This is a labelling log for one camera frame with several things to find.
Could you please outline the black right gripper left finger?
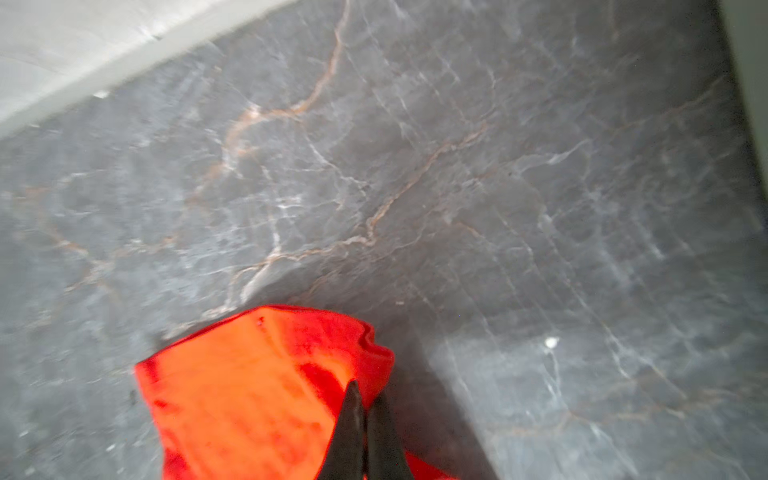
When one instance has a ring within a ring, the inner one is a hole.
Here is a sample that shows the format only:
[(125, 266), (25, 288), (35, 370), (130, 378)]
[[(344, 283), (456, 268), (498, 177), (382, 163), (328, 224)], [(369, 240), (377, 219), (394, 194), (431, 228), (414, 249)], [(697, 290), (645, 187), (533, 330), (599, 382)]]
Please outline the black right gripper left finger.
[(365, 464), (365, 409), (358, 382), (351, 381), (317, 480), (361, 480)]

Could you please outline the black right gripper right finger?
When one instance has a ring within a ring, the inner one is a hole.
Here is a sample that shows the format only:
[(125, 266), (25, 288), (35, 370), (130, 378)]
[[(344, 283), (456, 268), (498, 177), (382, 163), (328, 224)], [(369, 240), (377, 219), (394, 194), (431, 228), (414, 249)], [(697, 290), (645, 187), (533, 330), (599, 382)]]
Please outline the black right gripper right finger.
[(414, 479), (384, 393), (376, 397), (368, 410), (366, 436), (368, 479)]

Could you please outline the red t shirt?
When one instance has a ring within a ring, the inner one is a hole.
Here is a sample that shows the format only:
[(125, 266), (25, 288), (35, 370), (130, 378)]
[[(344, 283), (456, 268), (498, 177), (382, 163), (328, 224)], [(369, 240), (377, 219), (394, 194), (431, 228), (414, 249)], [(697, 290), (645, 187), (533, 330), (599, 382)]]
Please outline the red t shirt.
[(344, 400), (389, 419), (381, 395), (394, 353), (343, 314), (262, 306), (214, 323), (139, 362), (166, 479), (315, 479)]

